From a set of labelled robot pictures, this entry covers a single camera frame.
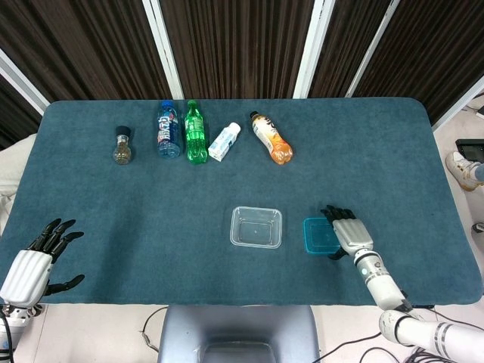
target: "cable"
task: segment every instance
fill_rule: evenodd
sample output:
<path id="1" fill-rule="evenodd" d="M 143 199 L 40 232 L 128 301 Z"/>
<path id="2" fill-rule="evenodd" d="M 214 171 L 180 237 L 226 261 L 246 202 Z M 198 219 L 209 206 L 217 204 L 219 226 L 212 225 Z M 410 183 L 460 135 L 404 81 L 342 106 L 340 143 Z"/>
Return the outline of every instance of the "cable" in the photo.
<path id="1" fill-rule="evenodd" d="M 366 338 L 361 338 L 361 339 L 358 339 L 358 340 L 350 340 L 349 342 L 344 342 L 344 343 L 340 344 L 339 346 L 337 346 L 332 351 L 330 351 L 329 353 L 326 353 L 322 357 L 319 357 L 318 359 L 316 359 L 312 363 L 318 363 L 319 361 L 322 361 L 324 358 L 328 357 L 330 354 L 333 354 L 334 352 L 336 352 L 342 346 L 345 346 L 345 345 L 348 345 L 348 344 L 360 343 L 360 342 L 363 342 L 365 340 L 375 339 L 375 338 L 378 338 L 380 335 L 381 335 L 381 332 L 379 332 L 378 334 L 372 335 L 371 337 L 366 337 Z"/>
<path id="2" fill-rule="evenodd" d="M 445 315 L 441 314 L 440 312 L 437 312 L 437 310 L 435 308 L 433 310 L 432 309 L 428 309 L 428 310 L 430 310 L 431 312 L 435 312 L 437 315 L 440 315 L 444 319 L 447 319 L 449 321 L 453 321 L 454 323 L 468 325 L 470 327 L 475 327 L 476 329 L 484 331 L 484 329 L 482 329 L 481 327 L 478 327 L 477 325 L 474 325 L 474 324 L 471 324 L 471 323 L 466 323 L 465 321 L 450 319 L 450 318 L 446 317 Z"/>
<path id="3" fill-rule="evenodd" d="M 363 355 L 361 356 L 360 358 L 360 363 L 363 362 L 363 358 L 369 353 L 371 352 L 372 350 L 383 350 L 384 352 L 386 352 L 388 355 L 390 355 L 393 359 L 395 359 L 396 363 L 400 363 L 400 361 L 393 355 L 393 353 L 391 353 L 390 351 L 384 349 L 384 348 L 381 348 L 380 346 L 374 346 L 373 348 L 370 348 L 370 349 L 367 349 Z"/>
<path id="4" fill-rule="evenodd" d="M 168 306 L 165 306 L 163 308 L 159 308 L 155 312 L 152 312 L 151 315 L 148 316 L 146 321 L 144 322 L 143 330 L 140 330 L 141 336 L 143 337 L 144 342 L 146 343 L 148 348 L 152 348 L 152 350 L 154 350 L 155 352 L 159 352 L 159 349 L 156 346 L 154 346 L 153 344 L 151 344 L 150 337 L 144 331 L 146 330 L 146 326 L 147 326 L 149 320 L 153 317 L 153 315 L 155 315 L 157 312 L 161 312 L 162 310 L 165 310 L 167 308 L 168 308 Z"/>
<path id="5" fill-rule="evenodd" d="M 415 351 L 404 360 L 404 363 L 430 363 L 430 362 L 440 362 L 440 363 L 455 363 L 454 361 L 440 357 L 433 353 L 427 352 L 424 348 L 416 348 Z"/>
<path id="6" fill-rule="evenodd" d="M 0 317 L 2 317 L 3 324 L 5 326 L 5 332 L 7 333 L 8 355 L 9 355 L 10 363 L 14 363 L 14 344 L 12 343 L 12 334 L 10 332 L 10 326 L 8 325 L 7 317 L 3 312 L 3 307 L 0 309 Z"/>
<path id="7" fill-rule="evenodd" d="M 471 107 L 471 106 L 467 106 L 465 105 L 463 108 L 462 108 L 463 111 L 468 111 L 468 110 L 471 110 L 473 112 L 477 112 L 479 111 L 479 108 L 474 108 L 474 107 Z"/>

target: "bottle label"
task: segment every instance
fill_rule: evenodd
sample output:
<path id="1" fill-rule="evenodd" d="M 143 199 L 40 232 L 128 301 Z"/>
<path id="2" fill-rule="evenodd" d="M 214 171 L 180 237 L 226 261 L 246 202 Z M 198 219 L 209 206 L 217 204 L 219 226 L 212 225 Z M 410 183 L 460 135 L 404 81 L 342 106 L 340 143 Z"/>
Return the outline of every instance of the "bottle label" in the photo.
<path id="1" fill-rule="evenodd" d="M 275 128 L 274 123 L 268 117 L 259 116 L 253 121 L 252 127 L 259 140 L 271 153 L 274 150 L 273 140 L 278 135 L 278 130 Z"/>
<path id="2" fill-rule="evenodd" d="M 222 130 L 219 136 L 209 147 L 209 155 L 217 161 L 222 161 L 227 154 L 228 149 L 233 145 L 236 135 L 228 131 L 228 128 Z"/>
<path id="3" fill-rule="evenodd" d="M 129 137 L 126 135 L 118 135 L 117 140 L 118 140 L 118 145 L 121 144 L 122 142 L 128 142 Z"/>
<path id="4" fill-rule="evenodd" d="M 165 113 L 158 119 L 158 144 L 160 142 L 177 142 L 178 120 L 173 113 Z"/>
<path id="5" fill-rule="evenodd" d="M 194 117 L 192 121 L 193 122 L 190 124 L 188 120 L 185 120 L 185 130 L 187 130 L 187 132 L 203 131 L 203 120 L 201 118 Z"/>

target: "plastic bottle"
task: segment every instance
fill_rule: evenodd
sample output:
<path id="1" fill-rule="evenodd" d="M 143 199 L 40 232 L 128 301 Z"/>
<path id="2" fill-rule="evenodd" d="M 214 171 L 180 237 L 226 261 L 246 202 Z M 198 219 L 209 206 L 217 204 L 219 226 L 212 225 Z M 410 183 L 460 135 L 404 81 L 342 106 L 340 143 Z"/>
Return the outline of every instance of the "plastic bottle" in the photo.
<path id="1" fill-rule="evenodd" d="M 113 158 L 120 165 L 127 164 L 131 161 L 131 149 L 128 146 L 129 136 L 131 136 L 131 129 L 129 127 L 116 127 L 117 144 L 113 152 Z"/>
<path id="2" fill-rule="evenodd" d="M 227 154 L 228 149 L 230 149 L 233 143 L 235 143 L 235 140 L 237 140 L 239 132 L 240 126 L 237 123 L 231 123 L 229 126 L 225 127 L 210 145 L 209 155 L 217 161 L 222 161 Z"/>
<path id="3" fill-rule="evenodd" d="M 267 147 L 271 158 L 279 165 L 287 163 L 293 157 L 293 149 L 279 135 L 274 123 L 267 116 L 260 115 L 257 111 L 250 114 L 252 128 L 260 141 Z"/>
<path id="4" fill-rule="evenodd" d="M 173 101 L 160 102 L 158 110 L 158 153 L 165 159 L 180 155 L 178 119 Z"/>
<path id="5" fill-rule="evenodd" d="M 185 131 L 187 135 L 188 159 L 193 164 L 206 162 L 208 153 L 205 145 L 205 130 L 203 129 L 203 117 L 197 109 L 197 102 L 188 102 L 188 112 L 185 117 Z"/>

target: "blue lid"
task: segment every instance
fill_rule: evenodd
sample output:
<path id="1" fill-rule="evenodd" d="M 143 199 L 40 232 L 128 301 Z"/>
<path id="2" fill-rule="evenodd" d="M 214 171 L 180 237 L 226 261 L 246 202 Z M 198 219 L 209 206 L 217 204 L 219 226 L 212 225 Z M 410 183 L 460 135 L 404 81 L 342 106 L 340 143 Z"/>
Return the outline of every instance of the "blue lid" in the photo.
<path id="1" fill-rule="evenodd" d="M 325 217 L 304 220 L 306 252 L 312 255 L 332 255 L 340 248 L 333 226 Z"/>
<path id="2" fill-rule="evenodd" d="M 161 101 L 161 107 L 175 107 L 172 100 Z"/>

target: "green soda bottle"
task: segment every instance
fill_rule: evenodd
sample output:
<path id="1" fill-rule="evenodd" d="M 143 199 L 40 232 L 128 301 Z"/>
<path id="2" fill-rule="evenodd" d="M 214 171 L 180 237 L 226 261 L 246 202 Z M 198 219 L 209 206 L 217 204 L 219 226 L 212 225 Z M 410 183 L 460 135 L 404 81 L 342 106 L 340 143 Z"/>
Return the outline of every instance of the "green soda bottle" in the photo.
<path id="1" fill-rule="evenodd" d="M 205 130 L 203 117 L 197 109 L 197 102 L 188 102 L 188 112 L 185 117 L 185 133 L 187 135 L 188 160 L 193 164 L 206 162 Z"/>

